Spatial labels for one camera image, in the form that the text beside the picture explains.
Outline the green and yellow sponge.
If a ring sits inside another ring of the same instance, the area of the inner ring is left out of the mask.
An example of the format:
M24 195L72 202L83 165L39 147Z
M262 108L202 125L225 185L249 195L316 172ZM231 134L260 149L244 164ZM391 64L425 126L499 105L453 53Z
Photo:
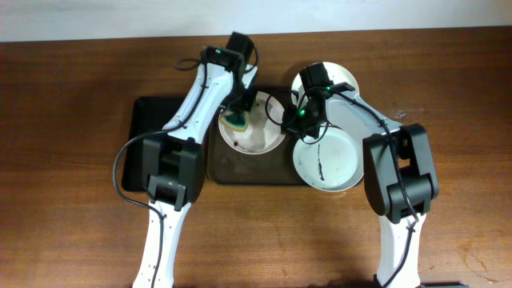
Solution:
M230 112L221 116L220 121L225 128L237 132L244 132L249 126L249 113L247 111Z

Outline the pink plate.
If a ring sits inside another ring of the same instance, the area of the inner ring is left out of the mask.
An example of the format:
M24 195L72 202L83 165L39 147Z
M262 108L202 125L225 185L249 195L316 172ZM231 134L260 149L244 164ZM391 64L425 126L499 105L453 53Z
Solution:
M237 132L224 127L220 118L231 111L223 111L218 118L218 128L223 140L234 150L243 154L265 154L277 148L285 139L281 127L268 118L277 120L283 115L282 104L263 91L257 93L255 104L249 111L249 126L244 132Z

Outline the pale green plate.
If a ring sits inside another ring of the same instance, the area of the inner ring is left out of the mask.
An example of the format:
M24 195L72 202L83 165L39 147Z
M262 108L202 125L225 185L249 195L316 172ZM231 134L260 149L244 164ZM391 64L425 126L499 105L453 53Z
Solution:
M318 141L306 136L297 140L293 164L300 178L309 186L325 192L341 192L363 179L362 145L347 132L330 126Z

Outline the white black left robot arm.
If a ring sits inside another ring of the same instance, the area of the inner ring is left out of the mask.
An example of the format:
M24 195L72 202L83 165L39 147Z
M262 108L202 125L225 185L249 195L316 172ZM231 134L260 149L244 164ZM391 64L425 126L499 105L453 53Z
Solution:
M244 128L254 104L250 91L258 68L246 34L232 33L224 47L208 46L198 59L197 74L175 115L155 132L132 138L142 144L142 186L147 192L149 223L135 287L172 287L174 260L188 210L205 180L202 144L220 110L235 114Z

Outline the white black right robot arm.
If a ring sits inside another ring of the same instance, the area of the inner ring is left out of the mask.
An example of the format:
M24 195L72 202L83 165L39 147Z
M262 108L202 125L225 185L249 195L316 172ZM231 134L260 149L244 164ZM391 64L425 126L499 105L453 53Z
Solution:
M419 239L439 184L425 128L405 126L366 103L343 66L316 62L298 72L282 132L297 137L293 164L327 192L359 182L379 218L379 287L419 287Z

